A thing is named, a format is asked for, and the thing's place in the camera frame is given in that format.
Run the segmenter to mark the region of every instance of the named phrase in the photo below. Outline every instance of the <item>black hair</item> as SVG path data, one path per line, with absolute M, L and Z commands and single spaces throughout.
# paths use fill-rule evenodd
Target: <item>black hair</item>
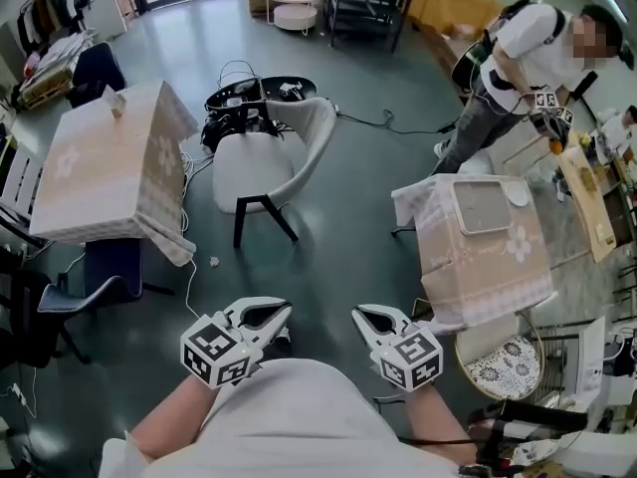
M 606 46 L 615 48 L 616 55 L 619 54 L 621 45 L 624 42 L 624 34 L 621 31 L 619 23 L 617 23 L 617 20 L 610 11 L 600 5 L 591 4 L 584 6 L 580 16 L 586 16 L 602 25 L 606 32 Z
M 633 121 L 637 122 L 637 108 L 635 108 L 634 105 L 631 105 L 630 107 L 628 107 L 628 110 L 626 110 L 627 114 L 630 114 L 631 117 L 633 117 Z

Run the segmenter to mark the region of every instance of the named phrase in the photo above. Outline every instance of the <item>floral seat cushion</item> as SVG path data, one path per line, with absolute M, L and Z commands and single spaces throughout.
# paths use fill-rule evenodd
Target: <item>floral seat cushion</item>
M 535 389 L 541 366 L 531 343 L 515 336 L 495 351 L 466 364 L 465 370 L 488 394 L 518 400 Z

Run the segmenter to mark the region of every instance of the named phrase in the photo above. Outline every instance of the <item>gray jeans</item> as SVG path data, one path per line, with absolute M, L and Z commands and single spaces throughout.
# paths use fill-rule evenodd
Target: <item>gray jeans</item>
M 493 145 L 498 138 L 507 134 L 525 117 L 508 114 L 489 95 L 480 77 L 474 83 L 474 93 L 458 119 L 454 137 L 451 138 L 431 175 L 458 173 L 462 163 L 481 148 Z

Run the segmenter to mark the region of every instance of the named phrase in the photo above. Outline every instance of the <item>backpack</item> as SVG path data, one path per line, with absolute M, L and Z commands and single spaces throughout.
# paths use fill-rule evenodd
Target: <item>backpack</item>
M 484 30 L 482 39 L 471 45 L 458 59 L 451 71 L 451 79 L 464 93 L 469 94 L 471 92 L 471 86 L 480 73 L 480 66 L 493 53 L 494 47 L 498 42 L 496 34 L 528 5 L 536 5 L 536 2 L 533 0 L 518 0 L 505 7 L 491 27 L 488 30 Z M 553 9 L 555 9 L 555 14 L 557 15 L 555 28 L 553 28 L 550 36 L 544 40 L 544 44 L 552 43 L 566 24 L 564 13 L 554 7 Z

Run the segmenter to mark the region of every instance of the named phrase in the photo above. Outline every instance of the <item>plate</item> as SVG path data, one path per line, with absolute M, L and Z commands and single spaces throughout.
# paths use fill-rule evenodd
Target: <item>plate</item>
M 513 205 L 525 207 L 529 204 L 527 187 L 521 182 L 510 182 L 507 184 L 507 198 Z

